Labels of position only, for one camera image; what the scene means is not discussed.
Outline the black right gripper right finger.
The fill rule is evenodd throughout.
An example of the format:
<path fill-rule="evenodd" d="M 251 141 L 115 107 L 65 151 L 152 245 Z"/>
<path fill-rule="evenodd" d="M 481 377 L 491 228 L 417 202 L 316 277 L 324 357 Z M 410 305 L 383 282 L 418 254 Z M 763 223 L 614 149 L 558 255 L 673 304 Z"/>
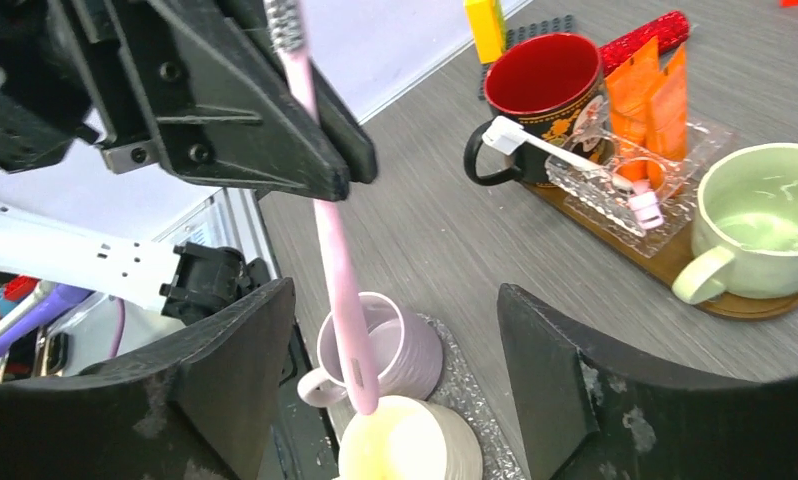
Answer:
<path fill-rule="evenodd" d="M 531 478 L 798 479 L 798 376 L 673 363 L 515 284 L 497 314 Z"/>

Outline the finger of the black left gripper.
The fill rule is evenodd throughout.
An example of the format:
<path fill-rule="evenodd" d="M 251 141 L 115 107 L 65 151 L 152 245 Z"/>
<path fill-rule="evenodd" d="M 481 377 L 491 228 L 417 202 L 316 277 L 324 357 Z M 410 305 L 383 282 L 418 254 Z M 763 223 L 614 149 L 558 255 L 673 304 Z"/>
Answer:
<path fill-rule="evenodd" d="M 339 201 L 349 169 L 215 1 L 108 1 L 162 167 L 188 183 Z"/>
<path fill-rule="evenodd" d="M 300 1 L 222 1 L 220 9 L 249 37 L 283 82 L 288 81 L 286 53 L 300 58 L 310 52 Z M 312 60 L 313 100 L 319 124 L 348 168 L 350 180 L 372 183 L 378 176 L 375 145 Z"/>

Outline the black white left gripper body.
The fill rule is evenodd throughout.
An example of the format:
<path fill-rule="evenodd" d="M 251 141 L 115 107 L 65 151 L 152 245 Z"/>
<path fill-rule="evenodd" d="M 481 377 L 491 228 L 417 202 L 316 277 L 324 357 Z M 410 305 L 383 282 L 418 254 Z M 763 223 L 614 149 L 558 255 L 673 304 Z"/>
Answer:
<path fill-rule="evenodd" d="M 0 171 L 54 166 L 80 140 L 115 173 L 171 173 L 139 77 L 172 46 L 146 1 L 0 1 Z"/>

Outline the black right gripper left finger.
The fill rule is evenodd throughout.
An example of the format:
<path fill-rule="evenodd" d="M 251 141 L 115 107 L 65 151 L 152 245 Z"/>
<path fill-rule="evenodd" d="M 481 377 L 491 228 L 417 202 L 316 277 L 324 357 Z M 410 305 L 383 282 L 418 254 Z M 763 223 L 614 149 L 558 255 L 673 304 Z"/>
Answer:
<path fill-rule="evenodd" d="M 0 384 L 0 479 L 254 479 L 295 317 L 289 278 L 69 377 Z"/>

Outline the white toothbrush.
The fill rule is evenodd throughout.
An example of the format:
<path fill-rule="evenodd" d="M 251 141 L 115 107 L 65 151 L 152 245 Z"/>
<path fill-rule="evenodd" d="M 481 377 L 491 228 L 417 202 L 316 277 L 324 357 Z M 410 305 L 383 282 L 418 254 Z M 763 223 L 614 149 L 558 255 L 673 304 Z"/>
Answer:
<path fill-rule="evenodd" d="M 595 173 L 600 178 L 609 180 L 618 190 L 634 191 L 633 183 L 626 178 L 618 174 L 609 173 L 596 163 L 528 133 L 522 125 L 504 116 L 495 117 L 481 134 L 481 139 L 487 146 L 506 155 L 512 154 L 519 146 L 528 143 L 551 156 L 561 159 L 581 172 Z"/>

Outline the cream yellow mug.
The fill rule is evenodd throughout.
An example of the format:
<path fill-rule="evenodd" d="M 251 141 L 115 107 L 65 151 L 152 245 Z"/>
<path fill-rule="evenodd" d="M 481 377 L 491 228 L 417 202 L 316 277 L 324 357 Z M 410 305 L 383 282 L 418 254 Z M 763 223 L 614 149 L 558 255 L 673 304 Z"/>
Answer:
<path fill-rule="evenodd" d="M 470 425 L 455 411 L 403 396 L 357 414 L 340 442 L 341 479 L 481 480 L 483 456 Z"/>

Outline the lilac translucent mug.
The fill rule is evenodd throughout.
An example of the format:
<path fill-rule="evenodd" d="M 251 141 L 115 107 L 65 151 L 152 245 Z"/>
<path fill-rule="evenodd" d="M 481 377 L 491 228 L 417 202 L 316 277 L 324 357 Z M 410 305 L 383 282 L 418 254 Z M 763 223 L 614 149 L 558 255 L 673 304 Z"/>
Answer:
<path fill-rule="evenodd" d="M 435 329 L 419 315 L 377 292 L 362 292 L 369 339 L 382 396 L 427 399 L 437 386 L 444 360 Z M 332 316 L 327 315 L 316 343 L 319 365 L 299 379 L 297 391 L 307 404 L 328 408 L 347 397 Z"/>

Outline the clear glass toothbrush holder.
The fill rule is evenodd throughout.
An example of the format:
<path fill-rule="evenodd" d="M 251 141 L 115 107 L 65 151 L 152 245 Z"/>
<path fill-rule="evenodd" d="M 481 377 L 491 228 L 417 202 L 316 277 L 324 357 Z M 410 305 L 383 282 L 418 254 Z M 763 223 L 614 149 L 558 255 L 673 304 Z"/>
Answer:
<path fill-rule="evenodd" d="M 729 152 L 734 137 L 713 122 L 691 118 L 685 158 L 673 161 L 618 136 L 603 116 L 587 121 L 564 144 L 570 151 L 597 146 L 597 169 L 582 171 L 557 157 L 547 160 L 546 169 L 570 195 L 565 205 L 586 217 L 589 227 L 651 258 L 692 219 L 700 180 Z"/>

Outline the light green mug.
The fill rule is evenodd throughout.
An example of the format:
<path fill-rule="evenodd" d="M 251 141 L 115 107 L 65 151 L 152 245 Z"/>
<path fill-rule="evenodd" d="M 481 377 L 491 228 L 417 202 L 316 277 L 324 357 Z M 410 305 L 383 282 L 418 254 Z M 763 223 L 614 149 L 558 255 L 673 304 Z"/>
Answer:
<path fill-rule="evenodd" d="M 691 248 L 672 284 L 685 303 L 798 293 L 798 144 L 747 147 L 715 163 L 697 190 Z"/>

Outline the orange toothpaste tube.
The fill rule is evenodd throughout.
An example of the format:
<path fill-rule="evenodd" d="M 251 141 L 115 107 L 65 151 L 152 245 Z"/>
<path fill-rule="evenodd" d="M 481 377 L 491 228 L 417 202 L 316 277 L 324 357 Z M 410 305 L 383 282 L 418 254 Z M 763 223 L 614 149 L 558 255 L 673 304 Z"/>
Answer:
<path fill-rule="evenodd" d="M 647 176 L 652 189 L 662 195 L 675 195 L 666 180 L 670 167 L 687 155 L 686 63 L 686 45 L 682 43 L 659 72 L 646 103 L 646 149 L 665 159 L 664 163 L 649 162 Z"/>
<path fill-rule="evenodd" d="M 646 97 L 659 73 L 659 41 L 649 39 L 606 80 L 609 119 L 621 139 L 618 153 L 624 162 L 617 173 L 632 182 L 649 184 L 648 161 L 637 160 L 646 138 Z"/>

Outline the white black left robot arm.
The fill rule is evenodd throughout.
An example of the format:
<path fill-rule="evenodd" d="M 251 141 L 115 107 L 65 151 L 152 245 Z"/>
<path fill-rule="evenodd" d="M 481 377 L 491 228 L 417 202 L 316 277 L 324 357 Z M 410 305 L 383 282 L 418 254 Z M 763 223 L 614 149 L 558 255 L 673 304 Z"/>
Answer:
<path fill-rule="evenodd" d="M 0 170 L 81 140 L 123 173 L 313 200 L 331 286 L 348 285 L 337 202 L 374 145 L 314 68 L 296 1 L 0 1 Z M 99 291 L 193 322 L 255 287 L 232 248 L 84 230 L 0 204 L 0 272 Z"/>

